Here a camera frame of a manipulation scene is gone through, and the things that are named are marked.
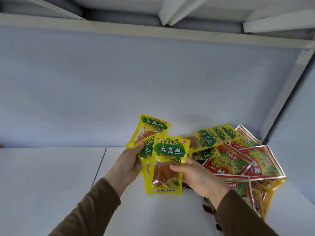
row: sleeve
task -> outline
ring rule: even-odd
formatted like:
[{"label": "sleeve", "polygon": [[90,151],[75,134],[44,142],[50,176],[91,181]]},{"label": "sleeve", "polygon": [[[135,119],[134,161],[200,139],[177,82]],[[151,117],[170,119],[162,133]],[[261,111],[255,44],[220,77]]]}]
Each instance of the sleeve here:
[{"label": "sleeve", "polygon": [[223,197],[215,213],[215,220],[225,236],[279,236],[234,190]]},{"label": "sleeve", "polygon": [[119,196],[101,178],[49,236],[103,236],[119,205]]}]

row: hand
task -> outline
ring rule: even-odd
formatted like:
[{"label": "hand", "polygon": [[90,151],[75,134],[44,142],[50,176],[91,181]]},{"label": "hand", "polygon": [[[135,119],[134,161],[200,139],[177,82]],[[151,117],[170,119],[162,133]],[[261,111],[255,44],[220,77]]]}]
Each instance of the hand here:
[{"label": "hand", "polygon": [[183,182],[200,196],[208,198],[215,209],[218,208],[226,193],[231,190],[223,180],[193,159],[187,158],[184,165],[170,165],[170,168],[176,172],[183,172]]},{"label": "hand", "polygon": [[110,183],[119,197],[121,197],[126,187],[135,180],[143,168],[137,156],[143,148],[144,142],[142,141],[137,147],[124,150],[113,167],[104,176],[104,179]]}]

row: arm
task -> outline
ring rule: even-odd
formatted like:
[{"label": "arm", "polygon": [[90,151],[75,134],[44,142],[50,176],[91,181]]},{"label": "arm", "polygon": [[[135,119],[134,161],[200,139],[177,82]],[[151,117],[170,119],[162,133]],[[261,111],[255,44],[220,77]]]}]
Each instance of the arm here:
[{"label": "arm", "polygon": [[216,209],[215,219],[225,236],[278,236],[234,190],[199,163],[187,158],[185,165],[170,168],[182,171],[183,182],[211,201]]},{"label": "arm", "polygon": [[103,236],[120,197],[137,177],[142,164],[137,157],[144,143],[126,149],[109,172],[84,196],[77,207],[49,234],[49,236]]}]

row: gray wall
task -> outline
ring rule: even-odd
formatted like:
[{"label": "gray wall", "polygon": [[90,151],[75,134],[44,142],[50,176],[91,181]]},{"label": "gray wall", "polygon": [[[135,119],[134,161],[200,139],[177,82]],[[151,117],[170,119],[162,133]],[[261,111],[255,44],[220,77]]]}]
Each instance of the gray wall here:
[{"label": "gray wall", "polygon": [[294,49],[0,27],[0,143],[124,146],[139,113],[258,132]]},{"label": "gray wall", "polygon": [[290,181],[315,204],[315,62],[277,124],[269,145]]}]

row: small red logo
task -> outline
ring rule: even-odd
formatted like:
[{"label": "small red logo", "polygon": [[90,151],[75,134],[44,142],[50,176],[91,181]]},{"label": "small red logo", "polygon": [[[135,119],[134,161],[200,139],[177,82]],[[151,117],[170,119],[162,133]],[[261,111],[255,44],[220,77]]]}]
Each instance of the small red logo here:
[{"label": "small red logo", "polygon": [[267,162],[270,166],[274,167],[274,164],[273,164],[273,162],[271,161],[271,159],[270,159],[269,156],[266,156],[266,162]]},{"label": "small red logo", "polygon": [[232,153],[228,152],[226,153],[227,157],[230,158],[231,160],[237,160],[238,157],[237,156],[234,156]]},{"label": "small red logo", "polygon": [[238,183],[237,182],[225,182],[232,190],[236,190]]},{"label": "small red logo", "polygon": [[250,139],[248,136],[246,136],[246,135],[244,135],[244,138],[245,138],[245,140],[248,141],[248,142],[251,141],[251,139]]}]

